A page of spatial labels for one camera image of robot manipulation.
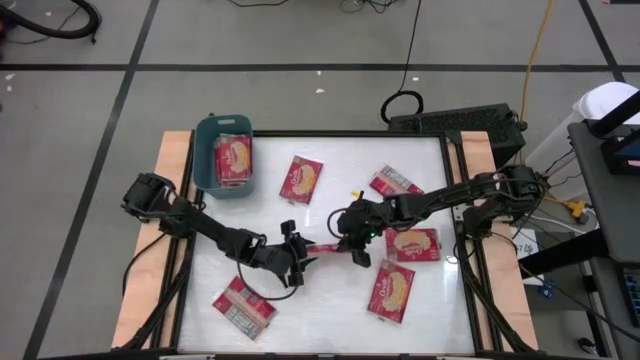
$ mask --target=table leg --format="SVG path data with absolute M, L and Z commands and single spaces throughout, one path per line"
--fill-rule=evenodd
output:
M 595 229 L 569 241 L 520 259 L 519 264 L 534 275 L 543 274 L 563 266 L 577 264 L 596 256 L 607 256 L 609 250 L 600 229 Z M 523 279 L 531 277 L 520 271 Z

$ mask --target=wooden board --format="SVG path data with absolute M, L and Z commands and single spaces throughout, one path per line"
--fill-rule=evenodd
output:
M 496 170 L 487 133 L 463 132 L 462 148 L 470 178 L 482 172 Z M 492 231 L 511 239 L 511 232 L 507 224 L 494 222 Z M 518 258 L 513 251 L 513 246 L 499 236 L 484 239 L 482 245 L 494 303 L 522 340 L 527 345 L 537 349 L 538 341 L 536 340 L 529 303 L 527 302 L 522 277 L 520 276 Z M 485 317 L 480 320 L 486 321 L 484 309 L 483 313 Z M 483 345 L 485 349 L 489 350 L 484 340 L 484 331 L 487 330 L 488 326 L 481 324 Z M 504 339 L 502 343 L 505 351 L 510 351 L 511 348 Z
M 154 170 L 156 174 L 171 180 L 178 189 L 182 184 L 190 136 L 190 131 L 165 132 Z M 142 224 L 135 253 L 137 254 L 160 234 L 157 221 Z M 122 346 L 129 341 L 156 306 L 162 286 L 169 242 L 169 236 L 165 236 L 131 267 L 112 347 Z

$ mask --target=black table frame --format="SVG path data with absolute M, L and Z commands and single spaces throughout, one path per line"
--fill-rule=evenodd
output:
M 466 166 L 466 160 L 464 158 L 464 150 L 462 148 L 462 140 L 459 131 L 443 131 L 443 132 L 434 132 L 428 134 L 411 134 L 411 133 L 402 133 L 402 132 L 388 132 L 388 131 L 254 131 L 253 136 L 255 137 L 373 137 L 373 138 L 423 138 L 423 137 L 431 137 L 438 138 L 440 142 L 440 148 L 442 152 L 442 160 L 444 165 L 445 177 L 447 181 L 447 185 L 453 185 L 453 171 L 451 158 L 449 157 L 449 149 L 448 142 L 450 141 L 455 145 L 456 155 L 458 160 L 458 167 L 460 170 L 461 181 L 468 180 L 468 172 Z M 183 173 L 183 184 L 186 184 L 181 187 L 181 194 L 189 193 L 189 184 L 190 181 L 185 181 L 191 178 L 192 175 L 192 159 L 193 159 L 193 131 L 191 133 L 191 137 L 189 140 L 189 150 L 187 154 L 187 159 L 185 163 L 185 170 Z M 203 193 L 201 190 L 196 191 L 196 196 L 194 201 L 199 202 L 202 200 Z M 460 241 L 461 239 L 465 239 L 464 234 L 457 231 L 459 226 L 456 226 L 459 221 L 455 220 L 452 211 L 452 219 L 454 229 L 456 229 L 456 241 Z M 193 251 L 195 249 L 195 234 L 186 240 L 186 248 L 185 248 L 185 261 L 188 261 L 187 266 L 191 269 L 191 259 L 193 258 Z M 169 252 L 167 255 L 167 262 L 164 270 L 162 291 L 160 296 L 162 296 L 169 287 L 170 279 L 173 276 L 174 268 L 178 255 L 178 247 L 179 242 L 182 239 L 172 239 L 169 247 Z M 493 298 L 491 293 L 491 283 L 489 280 L 489 273 L 487 270 L 487 263 L 485 259 L 484 249 L 482 247 L 482 243 L 480 240 L 474 241 L 475 258 L 477 263 L 478 276 L 482 282 L 482 286 L 487 294 Z M 459 248 L 460 256 L 466 257 L 467 249 L 465 246 L 461 246 Z M 115 350 L 107 353 L 96 353 L 96 354 L 83 354 L 83 355 L 73 355 L 73 356 L 62 356 L 57 357 L 55 359 L 68 359 L 68 360 L 94 360 L 94 359 L 118 359 L 118 360 L 133 360 L 133 359 L 160 359 L 165 356 L 179 355 L 177 345 L 180 337 L 180 328 L 182 324 L 184 307 L 186 302 L 187 289 L 189 285 L 189 278 L 187 277 L 187 281 L 184 286 L 180 289 L 178 293 L 178 300 L 175 309 L 175 317 L 174 322 L 171 328 L 171 337 L 170 337 L 170 345 L 168 348 L 160 348 L 159 342 L 162 334 L 161 327 L 164 326 L 164 317 L 158 323 L 156 329 L 151 336 L 150 348 L 142 349 L 142 350 Z M 486 359 L 494 359 L 494 360 L 581 360 L 580 358 L 572 358 L 572 357 L 562 357 L 562 356 L 552 356 L 545 354 L 523 354 L 523 353 L 512 353 L 512 352 L 504 352 L 502 348 L 502 336 L 500 335 L 497 326 L 494 324 L 491 318 L 488 318 L 489 328 L 491 332 L 492 345 L 495 351 L 488 351 L 483 349 L 482 338 L 480 336 L 480 328 L 479 328 L 479 320 L 478 313 L 476 308 L 475 295 L 471 291 L 471 289 L 464 284 L 465 298 L 467 303 L 467 311 L 469 315 L 470 321 L 470 329 L 471 336 L 474 345 L 475 354 L 473 356 L 486 358 Z M 324 359 L 331 358 L 333 360 L 338 359 L 397 359 L 397 360 L 405 360 L 405 359 L 425 359 L 425 360 L 437 360 L 442 358 L 442 356 L 430 356 L 430 355 L 411 355 L 411 354 L 398 354 L 398 355 L 323 355 L 323 354 L 295 354 L 295 355 L 287 355 L 287 354 L 274 354 L 274 353 L 265 353 L 265 354 L 215 354 L 211 359 Z

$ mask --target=computer equipment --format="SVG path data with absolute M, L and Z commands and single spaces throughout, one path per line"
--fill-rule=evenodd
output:
M 525 145 L 514 112 L 504 103 L 396 116 L 390 119 L 388 129 L 418 134 L 444 130 L 486 131 L 496 167 L 504 165 Z

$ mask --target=cracker package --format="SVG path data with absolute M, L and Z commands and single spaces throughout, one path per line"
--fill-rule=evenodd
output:
M 440 243 L 436 229 L 411 229 L 397 233 L 384 231 L 387 240 L 387 257 L 391 261 L 440 260 Z
M 406 193 L 424 194 L 422 189 L 389 165 L 385 165 L 380 171 L 375 173 L 369 186 L 382 196 Z
M 276 314 L 271 304 L 258 298 L 237 276 L 213 302 L 213 307 L 251 340 L 269 325 Z
M 321 170 L 322 163 L 295 156 L 280 189 L 280 196 L 308 204 Z
M 415 271 L 382 260 L 367 310 L 383 320 L 402 323 Z
M 221 187 L 244 184 L 251 176 L 251 137 L 220 134 L 214 148 L 216 176 Z

